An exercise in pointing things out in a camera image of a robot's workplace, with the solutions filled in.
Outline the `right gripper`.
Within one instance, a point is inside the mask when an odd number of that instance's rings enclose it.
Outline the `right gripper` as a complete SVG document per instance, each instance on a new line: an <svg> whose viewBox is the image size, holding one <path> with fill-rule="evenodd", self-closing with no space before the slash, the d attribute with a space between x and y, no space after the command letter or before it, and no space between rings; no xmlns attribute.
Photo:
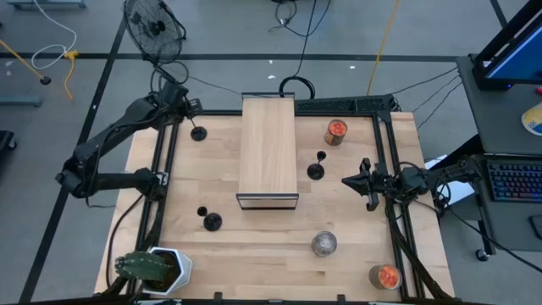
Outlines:
<svg viewBox="0 0 542 305"><path fill-rule="evenodd" d="M364 158L360 165L361 174L343 178L341 182L357 192L360 196L367 196L366 209L374 211L379 205L379 194L386 193L386 184L389 178L386 162L374 164Z"/></svg>

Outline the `black candle stick holder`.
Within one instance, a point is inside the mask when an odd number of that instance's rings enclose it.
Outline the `black candle stick holder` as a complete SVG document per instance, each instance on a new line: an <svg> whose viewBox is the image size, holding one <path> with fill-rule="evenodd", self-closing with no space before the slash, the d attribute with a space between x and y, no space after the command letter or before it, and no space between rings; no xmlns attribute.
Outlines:
<svg viewBox="0 0 542 305"><path fill-rule="evenodd" d="M190 136L191 136L191 139L193 141L203 141L206 139L207 137L207 129L203 126L200 126L200 125L196 125L194 119L190 119L190 122L193 126L193 128L191 129L191 133L190 133Z"/></svg>
<svg viewBox="0 0 542 305"><path fill-rule="evenodd" d="M197 215L203 217L203 227L207 231L217 231L220 229L223 220L218 213L211 213L206 207L199 207L197 209Z"/></svg>
<svg viewBox="0 0 542 305"><path fill-rule="evenodd" d="M321 164L327 157L325 151L317 152L317 162L307 167L307 175L312 180L321 180L325 175L325 169Z"/></svg>

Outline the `orange candle glass jar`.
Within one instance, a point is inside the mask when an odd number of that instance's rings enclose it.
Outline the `orange candle glass jar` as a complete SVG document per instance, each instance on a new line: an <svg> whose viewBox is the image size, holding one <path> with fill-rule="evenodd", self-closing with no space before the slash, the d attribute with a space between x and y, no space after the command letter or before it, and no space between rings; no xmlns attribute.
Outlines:
<svg viewBox="0 0 542 305"><path fill-rule="evenodd" d="M395 265L375 265L369 271L369 280L378 290L394 290L401 286L402 275Z"/></svg>
<svg viewBox="0 0 542 305"><path fill-rule="evenodd" d="M328 123L324 140L330 146L338 146L343 142L343 139L348 131L346 122L340 119L333 119Z"/></svg>

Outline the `grey candle glass jar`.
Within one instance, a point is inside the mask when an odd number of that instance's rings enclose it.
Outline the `grey candle glass jar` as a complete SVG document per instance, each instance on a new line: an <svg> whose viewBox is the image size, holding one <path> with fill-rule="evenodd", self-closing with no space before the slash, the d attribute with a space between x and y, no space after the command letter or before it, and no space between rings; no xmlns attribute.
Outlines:
<svg viewBox="0 0 542 305"><path fill-rule="evenodd" d="M328 257L336 251L338 242L335 235L329 231L320 231L312 239L312 252L318 257Z"/></svg>

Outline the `wooden riser shelf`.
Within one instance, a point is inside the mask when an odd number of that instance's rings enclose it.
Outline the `wooden riser shelf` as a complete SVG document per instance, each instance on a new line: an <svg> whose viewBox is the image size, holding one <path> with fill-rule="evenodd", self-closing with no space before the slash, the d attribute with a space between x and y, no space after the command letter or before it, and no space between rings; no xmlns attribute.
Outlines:
<svg viewBox="0 0 542 305"><path fill-rule="evenodd" d="M294 210L299 200L295 103L291 97L245 97L239 188L243 210Z"/></svg>

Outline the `white paper sheet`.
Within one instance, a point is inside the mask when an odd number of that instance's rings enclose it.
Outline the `white paper sheet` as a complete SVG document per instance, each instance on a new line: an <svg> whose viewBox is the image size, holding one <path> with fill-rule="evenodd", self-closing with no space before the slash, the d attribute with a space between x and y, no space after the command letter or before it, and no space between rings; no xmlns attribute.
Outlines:
<svg viewBox="0 0 542 305"><path fill-rule="evenodd" d="M424 166L426 169L431 169L436 164L444 160L446 157L447 155L444 154L436 158L428 158L425 160ZM445 197L448 198L449 205L453 205L456 202L461 201L463 198L474 194L474 189L468 183L453 181L450 182L448 186L450 187L450 189L447 189L446 186L440 186L439 191L441 192L440 199L444 199Z"/></svg>

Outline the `grey computer desk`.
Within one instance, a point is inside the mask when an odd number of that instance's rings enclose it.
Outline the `grey computer desk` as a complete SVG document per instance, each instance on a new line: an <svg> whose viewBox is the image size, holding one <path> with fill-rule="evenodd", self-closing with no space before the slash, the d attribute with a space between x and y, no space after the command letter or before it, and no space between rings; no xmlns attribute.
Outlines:
<svg viewBox="0 0 542 305"><path fill-rule="evenodd" d="M542 215L542 202L497 202L488 185L486 161L524 158L542 160L542 136L528 132L521 123L522 114L542 101L533 85L515 85L507 91L482 91L473 76L469 57L456 59L462 85L473 114L477 134L457 148L435 169L455 164L464 156L478 160L483 178L473 184L474 194L451 205L466 220L477 222L483 246L475 253L484 261L497 248L542 252L542 240L536 237L529 216Z"/></svg>

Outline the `backlit black keyboard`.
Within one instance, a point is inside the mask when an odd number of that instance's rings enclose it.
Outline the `backlit black keyboard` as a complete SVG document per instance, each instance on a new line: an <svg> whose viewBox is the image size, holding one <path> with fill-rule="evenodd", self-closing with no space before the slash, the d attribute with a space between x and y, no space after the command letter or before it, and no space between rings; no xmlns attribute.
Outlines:
<svg viewBox="0 0 542 305"><path fill-rule="evenodd" d="M497 202L542 202L542 160L486 161L488 185Z"/></svg>

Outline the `grey metal floor bar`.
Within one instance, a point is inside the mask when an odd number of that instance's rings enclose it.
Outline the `grey metal floor bar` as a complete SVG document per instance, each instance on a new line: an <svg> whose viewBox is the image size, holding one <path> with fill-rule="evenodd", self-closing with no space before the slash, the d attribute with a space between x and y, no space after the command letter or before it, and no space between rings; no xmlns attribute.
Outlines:
<svg viewBox="0 0 542 305"><path fill-rule="evenodd" d="M7 0L9 5L16 9L21 9L26 5L75 5L79 8L86 8L85 0Z"/></svg>
<svg viewBox="0 0 542 305"><path fill-rule="evenodd" d="M42 100L38 96L0 96L0 106L32 106L39 108Z"/></svg>

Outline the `white hexagonal plant pot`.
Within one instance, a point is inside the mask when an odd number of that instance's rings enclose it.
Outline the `white hexagonal plant pot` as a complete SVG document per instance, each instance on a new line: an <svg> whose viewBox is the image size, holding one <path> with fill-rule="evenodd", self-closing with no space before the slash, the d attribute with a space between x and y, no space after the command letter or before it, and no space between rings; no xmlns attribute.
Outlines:
<svg viewBox="0 0 542 305"><path fill-rule="evenodd" d="M142 281L144 293L167 296L189 283L193 262L183 252L165 247L153 247L148 252L156 257L158 266L153 278Z"/></svg>

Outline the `green cactus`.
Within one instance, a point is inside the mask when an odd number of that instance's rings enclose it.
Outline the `green cactus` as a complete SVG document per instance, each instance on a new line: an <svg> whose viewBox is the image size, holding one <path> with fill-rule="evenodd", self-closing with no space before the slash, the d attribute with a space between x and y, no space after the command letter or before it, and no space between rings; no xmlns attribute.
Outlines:
<svg viewBox="0 0 542 305"><path fill-rule="evenodd" d="M115 259L115 271L126 279L164 282L174 269L166 259L149 252L130 252Z"/></svg>

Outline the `black wheeled object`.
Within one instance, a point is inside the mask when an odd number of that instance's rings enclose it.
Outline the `black wheeled object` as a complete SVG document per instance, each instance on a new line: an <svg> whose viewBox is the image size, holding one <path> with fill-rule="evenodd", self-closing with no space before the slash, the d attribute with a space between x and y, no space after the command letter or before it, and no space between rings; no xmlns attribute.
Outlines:
<svg viewBox="0 0 542 305"><path fill-rule="evenodd" d="M17 146L12 131L0 130L0 152L13 151Z"/></svg>

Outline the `yellow blue round object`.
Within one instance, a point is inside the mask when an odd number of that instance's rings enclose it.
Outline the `yellow blue round object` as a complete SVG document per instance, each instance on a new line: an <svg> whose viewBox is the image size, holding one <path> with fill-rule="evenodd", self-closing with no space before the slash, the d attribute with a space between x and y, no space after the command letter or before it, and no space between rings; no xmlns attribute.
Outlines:
<svg viewBox="0 0 542 305"><path fill-rule="evenodd" d="M523 113L523 127L536 136L542 136L542 102Z"/></svg>

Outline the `computer monitor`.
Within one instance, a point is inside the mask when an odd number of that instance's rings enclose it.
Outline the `computer monitor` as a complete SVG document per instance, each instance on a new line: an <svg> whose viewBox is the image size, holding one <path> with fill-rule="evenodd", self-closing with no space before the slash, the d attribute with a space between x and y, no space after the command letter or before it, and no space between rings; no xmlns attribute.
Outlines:
<svg viewBox="0 0 542 305"><path fill-rule="evenodd" d="M528 0L473 57L473 76L486 91L542 85L542 0Z"/></svg>

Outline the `black metal table frame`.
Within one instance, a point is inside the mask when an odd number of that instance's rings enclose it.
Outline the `black metal table frame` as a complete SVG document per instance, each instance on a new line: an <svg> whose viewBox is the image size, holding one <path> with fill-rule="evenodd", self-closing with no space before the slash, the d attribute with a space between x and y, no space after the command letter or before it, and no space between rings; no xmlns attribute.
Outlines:
<svg viewBox="0 0 542 305"><path fill-rule="evenodd" d="M351 117L346 140L338 147L324 142L325 117L296 119L297 179L300 194L294 210L243 210L236 200L242 118L234 110L213 111L196 121L207 129L193 141L187 123L168 130L174 144L169 193L164 207L160 247L174 248L193 262L187 285L172 293L182 305L273 302L400 301L428 297L410 266L401 289L378 290L368 278L377 264L394 263L395 253L383 208L366 209L366 199L341 180L354 175L364 158L378 158L369 118ZM325 175L312 180L307 167L321 163ZM217 231L203 227L199 207L222 217ZM336 251L318 257L313 237L329 231Z"/></svg>

